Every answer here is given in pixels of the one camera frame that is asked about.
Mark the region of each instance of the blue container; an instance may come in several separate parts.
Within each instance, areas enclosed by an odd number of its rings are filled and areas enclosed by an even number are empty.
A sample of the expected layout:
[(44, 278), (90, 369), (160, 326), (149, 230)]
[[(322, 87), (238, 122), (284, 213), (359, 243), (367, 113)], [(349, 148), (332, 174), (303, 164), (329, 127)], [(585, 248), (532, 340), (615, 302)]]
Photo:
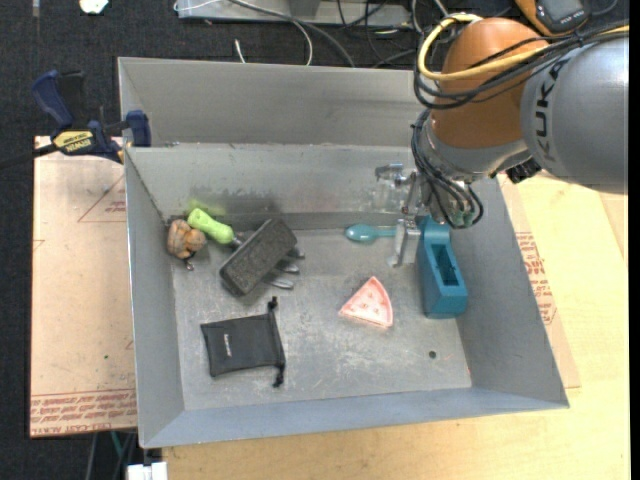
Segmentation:
[(427, 216), (420, 224), (418, 275), (429, 318), (455, 318), (467, 307), (467, 287), (451, 248), (451, 228)]

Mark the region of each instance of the black eraser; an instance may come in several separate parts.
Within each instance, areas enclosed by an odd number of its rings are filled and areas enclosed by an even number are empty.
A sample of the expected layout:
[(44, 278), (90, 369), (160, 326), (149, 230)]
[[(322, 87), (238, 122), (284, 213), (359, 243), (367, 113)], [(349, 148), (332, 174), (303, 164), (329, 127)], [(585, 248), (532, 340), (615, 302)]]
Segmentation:
[(246, 295), (298, 242), (281, 219), (269, 219), (220, 267), (220, 277), (236, 295)]

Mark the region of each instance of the brown toy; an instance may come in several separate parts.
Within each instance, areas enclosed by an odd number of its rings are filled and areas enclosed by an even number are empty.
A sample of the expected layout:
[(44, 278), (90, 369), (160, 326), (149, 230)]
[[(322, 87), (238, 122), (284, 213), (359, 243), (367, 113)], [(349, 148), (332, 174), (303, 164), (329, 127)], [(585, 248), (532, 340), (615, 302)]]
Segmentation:
[(193, 229), (185, 220), (176, 219), (169, 227), (167, 250), (181, 260), (190, 258), (207, 242), (204, 233)]

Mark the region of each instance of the bin floor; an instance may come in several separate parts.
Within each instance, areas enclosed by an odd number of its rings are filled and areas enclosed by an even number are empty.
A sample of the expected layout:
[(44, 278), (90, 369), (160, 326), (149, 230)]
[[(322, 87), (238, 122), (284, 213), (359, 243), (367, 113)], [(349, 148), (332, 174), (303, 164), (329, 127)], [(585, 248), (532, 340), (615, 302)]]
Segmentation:
[[(218, 274), (230, 250), (214, 243), (192, 259), (193, 271), (174, 261), (187, 410), (471, 386), (456, 321), (424, 316), (415, 265), (393, 268), (387, 263), (392, 238), (363, 244), (346, 239), (342, 229), (295, 233), (306, 257), (292, 260), (300, 274), (282, 274), (295, 283), (293, 290), (260, 283), (249, 295), (231, 295)], [(391, 298), (391, 328), (338, 314), (371, 276), (382, 282)], [(287, 358), (284, 384), (271, 386), (272, 367), (212, 378), (200, 325), (264, 313), (274, 295)]]

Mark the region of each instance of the black pouch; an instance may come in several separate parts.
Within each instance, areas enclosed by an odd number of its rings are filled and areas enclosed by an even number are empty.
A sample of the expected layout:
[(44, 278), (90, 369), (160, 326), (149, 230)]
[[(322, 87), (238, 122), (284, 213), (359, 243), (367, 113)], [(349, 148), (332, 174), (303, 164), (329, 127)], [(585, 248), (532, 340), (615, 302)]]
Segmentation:
[(247, 368), (275, 366), (278, 375), (273, 387), (284, 382), (286, 360), (273, 312), (277, 305), (277, 298), (273, 297), (264, 315), (200, 326), (207, 345), (209, 373), (212, 377)]

